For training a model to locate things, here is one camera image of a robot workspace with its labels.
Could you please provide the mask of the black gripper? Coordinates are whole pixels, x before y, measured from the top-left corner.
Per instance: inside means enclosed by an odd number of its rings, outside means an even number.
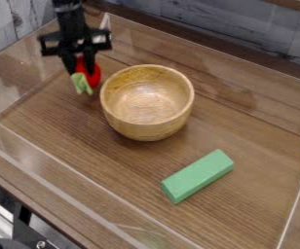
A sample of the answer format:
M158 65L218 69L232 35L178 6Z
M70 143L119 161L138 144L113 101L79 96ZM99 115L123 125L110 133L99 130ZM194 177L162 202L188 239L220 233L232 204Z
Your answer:
M53 0L59 30L38 36L43 56L61 54L70 74L75 72L74 53L83 51L83 64L90 75L95 72L97 51L109 50L111 31L91 28L86 23L82 0Z

